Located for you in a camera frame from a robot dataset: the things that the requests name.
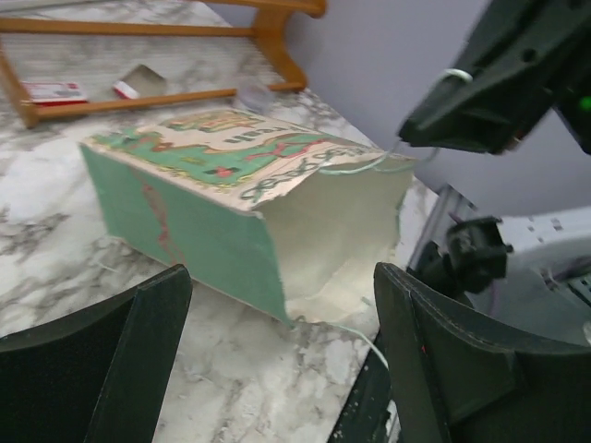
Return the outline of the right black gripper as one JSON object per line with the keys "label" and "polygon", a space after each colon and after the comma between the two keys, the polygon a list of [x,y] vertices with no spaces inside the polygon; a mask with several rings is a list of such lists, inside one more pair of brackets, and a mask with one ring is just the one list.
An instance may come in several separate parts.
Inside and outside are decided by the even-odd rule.
{"label": "right black gripper", "polygon": [[413,147],[505,152],[548,110],[588,152],[589,2],[491,1],[398,135]]}

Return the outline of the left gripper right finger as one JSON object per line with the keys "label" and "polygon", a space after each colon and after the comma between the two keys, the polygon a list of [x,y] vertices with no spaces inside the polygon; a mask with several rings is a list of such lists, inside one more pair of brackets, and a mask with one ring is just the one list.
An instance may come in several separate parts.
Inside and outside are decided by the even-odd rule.
{"label": "left gripper right finger", "polygon": [[487,317],[380,263],[374,291],[406,442],[590,438],[590,351]]}

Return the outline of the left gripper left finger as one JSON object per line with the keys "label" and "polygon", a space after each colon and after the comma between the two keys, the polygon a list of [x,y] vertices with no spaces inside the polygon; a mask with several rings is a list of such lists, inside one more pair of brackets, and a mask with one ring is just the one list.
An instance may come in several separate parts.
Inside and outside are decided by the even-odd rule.
{"label": "left gripper left finger", "polygon": [[3,337],[2,441],[152,441],[191,295],[176,265]]}

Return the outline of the green white paper bag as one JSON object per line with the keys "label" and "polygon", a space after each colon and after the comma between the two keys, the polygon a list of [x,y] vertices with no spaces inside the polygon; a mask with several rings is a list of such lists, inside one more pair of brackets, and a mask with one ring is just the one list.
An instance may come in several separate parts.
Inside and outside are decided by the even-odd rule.
{"label": "green white paper bag", "polygon": [[271,117],[273,99],[248,79],[231,106],[82,140],[108,233],[287,325],[366,338],[419,161]]}

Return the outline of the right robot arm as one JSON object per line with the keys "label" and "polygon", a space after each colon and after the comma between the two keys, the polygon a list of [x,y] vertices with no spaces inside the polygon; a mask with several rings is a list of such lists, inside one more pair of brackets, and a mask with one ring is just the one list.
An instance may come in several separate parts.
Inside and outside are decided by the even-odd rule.
{"label": "right robot arm", "polygon": [[[499,155],[554,110],[590,149],[590,5],[492,1],[464,49],[406,117],[413,147]],[[527,270],[553,291],[590,272],[590,210],[459,221],[427,243],[413,275],[456,300]]]}

